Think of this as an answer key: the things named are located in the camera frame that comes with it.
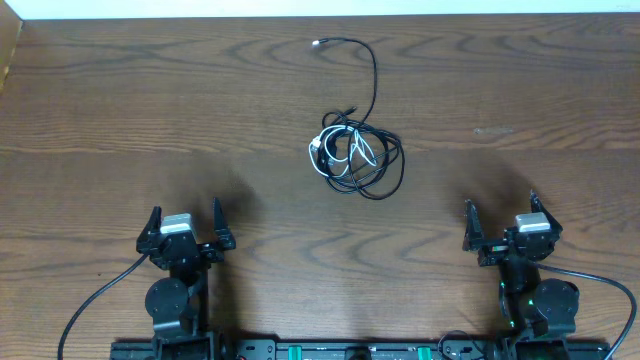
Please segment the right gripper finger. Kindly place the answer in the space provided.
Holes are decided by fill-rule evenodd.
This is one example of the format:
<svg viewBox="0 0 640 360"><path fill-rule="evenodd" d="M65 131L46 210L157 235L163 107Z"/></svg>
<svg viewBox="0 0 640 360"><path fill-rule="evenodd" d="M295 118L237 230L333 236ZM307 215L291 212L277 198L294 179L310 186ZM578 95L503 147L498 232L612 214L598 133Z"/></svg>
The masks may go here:
<svg viewBox="0 0 640 360"><path fill-rule="evenodd" d="M477 251L485 243L485 234L480 224L477 208L474 203L465 201L466 230L463 240L464 251Z"/></svg>
<svg viewBox="0 0 640 360"><path fill-rule="evenodd" d="M555 219L555 217L552 216L551 213L545 208L538 194L534 190L530 191L530 205L531 205L531 210L533 212L541 212L546 216L552 232L557 233L558 235L562 233L563 227Z"/></svg>

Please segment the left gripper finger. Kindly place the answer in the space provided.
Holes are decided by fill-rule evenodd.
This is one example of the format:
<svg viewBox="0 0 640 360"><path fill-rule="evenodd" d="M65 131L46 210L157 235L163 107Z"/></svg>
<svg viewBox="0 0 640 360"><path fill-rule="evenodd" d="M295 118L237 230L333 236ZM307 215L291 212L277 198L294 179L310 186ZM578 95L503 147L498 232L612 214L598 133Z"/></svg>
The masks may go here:
<svg viewBox="0 0 640 360"><path fill-rule="evenodd" d="M218 198L213 199L213 219L214 233L217 236L217 243L222 250L234 250L236 240L224 216L221 202Z"/></svg>
<svg viewBox="0 0 640 360"><path fill-rule="evenodd" d="M150 253L158 247L161 226L160 206L155 206L151 212L149 220L136 240L136 251L138 253Z"/></svg>

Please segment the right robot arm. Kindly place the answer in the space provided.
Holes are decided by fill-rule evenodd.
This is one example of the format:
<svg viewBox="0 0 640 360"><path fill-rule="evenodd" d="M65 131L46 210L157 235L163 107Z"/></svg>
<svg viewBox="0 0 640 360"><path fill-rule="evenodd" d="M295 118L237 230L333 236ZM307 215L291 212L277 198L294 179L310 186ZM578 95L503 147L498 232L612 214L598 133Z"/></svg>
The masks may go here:
<svg viewBox="0 0 640 360"><path fill-rule="evenodd" d="M539 262L555 249L563 227L530 194L531 211L515 217L499 238L485 235L476 206L465 202L463 249L475 252L481 267L500 273L499 307L510 330L488 347L489 359L568 359L566 336L576 331L579 290L571 282L542 279Z"/></svg>

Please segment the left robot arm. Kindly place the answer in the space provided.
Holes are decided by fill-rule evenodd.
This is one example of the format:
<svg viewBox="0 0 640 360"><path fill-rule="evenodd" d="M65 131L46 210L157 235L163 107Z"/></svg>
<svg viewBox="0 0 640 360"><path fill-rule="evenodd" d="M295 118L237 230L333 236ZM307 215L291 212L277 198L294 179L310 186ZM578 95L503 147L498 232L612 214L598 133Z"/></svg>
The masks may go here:
<svg viewBox="0 0 640 360"><path fill-rule="evenodd" d="M153 208L136 240L136 251L169 275L156 281L145 297L153 320L151 340L156 359L233 359L235 351L220 330L208 326L208 271L236 248L220 201L212 201L212 242L197 241L189 213L163 216Z"/></svg>

